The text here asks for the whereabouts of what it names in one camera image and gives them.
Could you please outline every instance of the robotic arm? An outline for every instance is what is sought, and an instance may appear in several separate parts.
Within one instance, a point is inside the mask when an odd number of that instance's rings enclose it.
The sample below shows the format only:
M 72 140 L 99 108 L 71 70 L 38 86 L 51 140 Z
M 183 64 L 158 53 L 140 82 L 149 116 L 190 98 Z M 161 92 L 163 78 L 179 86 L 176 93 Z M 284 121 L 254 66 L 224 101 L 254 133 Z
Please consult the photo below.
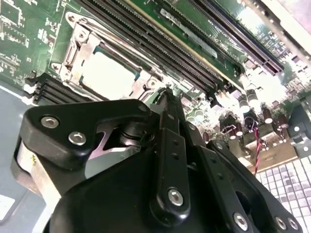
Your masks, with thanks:
M 140 152 L 86 179 L 90 156 L 113 148 Z M 54 209 L 51 233 L 302 232 L 222 142 L 205 144 L 168 88 L 151 110 L 139 100 L 28 110 L 11 170 Z

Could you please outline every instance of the motherboard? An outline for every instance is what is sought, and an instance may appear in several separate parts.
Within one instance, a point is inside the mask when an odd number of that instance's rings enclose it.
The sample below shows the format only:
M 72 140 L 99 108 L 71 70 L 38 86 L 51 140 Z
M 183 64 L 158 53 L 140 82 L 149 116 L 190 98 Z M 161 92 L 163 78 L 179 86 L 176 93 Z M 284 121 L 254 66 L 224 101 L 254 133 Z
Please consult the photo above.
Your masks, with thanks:
M 170 87 L 206 142 L 250 169 L 260 153 L 260 170 L 297 157 L 287 128 L 311 59 L 296 36 L 257 0 L 0 0 L 0 80 L 33 105 L 152 106 Z

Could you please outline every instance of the metal screw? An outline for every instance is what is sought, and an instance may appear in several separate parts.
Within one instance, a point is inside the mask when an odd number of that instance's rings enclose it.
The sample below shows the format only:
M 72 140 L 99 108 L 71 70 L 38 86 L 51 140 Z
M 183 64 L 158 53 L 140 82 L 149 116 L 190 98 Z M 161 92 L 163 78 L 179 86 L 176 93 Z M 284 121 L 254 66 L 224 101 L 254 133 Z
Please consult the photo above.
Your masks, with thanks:
M 169 199 L 173 205 L 181 206 L 184 203 L 184 198 L 176 189 L 169 190 Z
M 45 116 L 41 119 L 41 124 L 46 128 L 55 129 L 59 125 L 59 122 L 54 117 Z
M 77 146 L 82 146 L 86 143 L 86 136 L 80 132 L 72 132 L 68 136 L 69 142 Z
M 140 110 L 144 111 L 144 112 L 147 111 L 147 108 L 145 107 L 145 105 L 142 105 L 142 104 L 141 104 L 138 108 L 139 108 Z
M 234 219 L 235 223 L 236 223 L 243 231 L 247 231 L 247 229 L 248 229 L 247 221 L 245 220 L 245 218 L 244 218 L 240 213 L 234 213 L 234 214 L 233 214 L 233 219 Z
M 298 229 L 299 229 L 297 223 L 296 223 L 294 220 L 292 220 L 290 217 L 288 218 L 288 221 L 290 222 L 290 226 L 291 226 L 292 228 L 294 228 L 295 230 L 298 230 Z
M 190 122 L 188 123 L 189 124 L 189 128 L 192 129 L 192 130 L 195 130 L 196 127 L 194 125 L 192 125 Z
M 276 217 L 276 223 L 282 230 L 286 230 L 287 227 L 285 225 L 285 222 L 281 218 Z
M 59 70 L 57 65 L 52 65 L 52 67 L 53 67 L 54 70 Z
M 68 16 L 68 20 L 69 20 L 70 22 L 74 22 L 74 21 L 75 21 L 75 18 L 74 18 L 74 16 Z
M 223 146 L 222 146 L 222 144 L 220 144 L 219 142 L 216 142 L 216 146 L 218 147 L 218 149 L 223 149 Z

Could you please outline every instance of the white label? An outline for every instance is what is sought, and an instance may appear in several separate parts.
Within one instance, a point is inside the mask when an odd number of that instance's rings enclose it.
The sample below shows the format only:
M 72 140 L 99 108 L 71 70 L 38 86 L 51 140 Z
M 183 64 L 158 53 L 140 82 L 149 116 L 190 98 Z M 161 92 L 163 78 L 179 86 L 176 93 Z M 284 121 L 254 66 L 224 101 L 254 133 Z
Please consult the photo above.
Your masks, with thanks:
M 15 200 L 3 195 L 0 195 L 0 221 L 4 220 L 4 217 L 11 209 Z

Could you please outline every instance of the electrolytic capacitor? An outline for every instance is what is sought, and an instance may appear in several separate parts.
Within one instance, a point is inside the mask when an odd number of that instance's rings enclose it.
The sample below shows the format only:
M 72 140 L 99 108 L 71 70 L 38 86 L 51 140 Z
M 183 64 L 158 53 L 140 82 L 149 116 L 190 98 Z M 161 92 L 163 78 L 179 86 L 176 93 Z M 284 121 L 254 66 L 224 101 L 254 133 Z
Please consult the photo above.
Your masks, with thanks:
M 209 142 L 209 134 L 207 132 L 204 132 L 202 137 L 203 141 L 207 144 Z
M 253 89 L 247 91 L 247 100 L 249 105 L 255 109 L 260 105 L 256 92 Z
M 201 109 L 195 111 L 195 120 L 201 122 L 204 120 L 204 112 Z
M 243 128 L 242 128 L 242 124 L 237 122 L 235 124 L 235 135 L 241 137 L 243 135 Z
M 287 122 L 286 116 L 284 114 L 278 115 L 277 121 L 278 121 L 278 125 L 282 129 L 287 129 L 288 128 L 288 122 Z
M 231 140 L 233 140 L 233 139 L 236 139 L 236 133 L 235 133 L 235 130 L 231 130 L 230 132 L 229 132 L 229 138 L 231 139 Z
M 195 124 L 195 119 L 192 116 L 188 117 L 187 121 L 189 121 L 193 125 Z
M 269 109 L 264 108 L 262 110 L 262 115 L 263 115 L 264 123 L 266 123 L 266 124 L 272 123 L 273 119 L 272 119 L 271 112 Z
M 240 100 L 239 106 L 240 106 L 240 110 L 242 111 L 242 113 L 248 113 L 250 110 L 250 107 L 248 105 L 246 95 L 241 95 L 239 100 Z

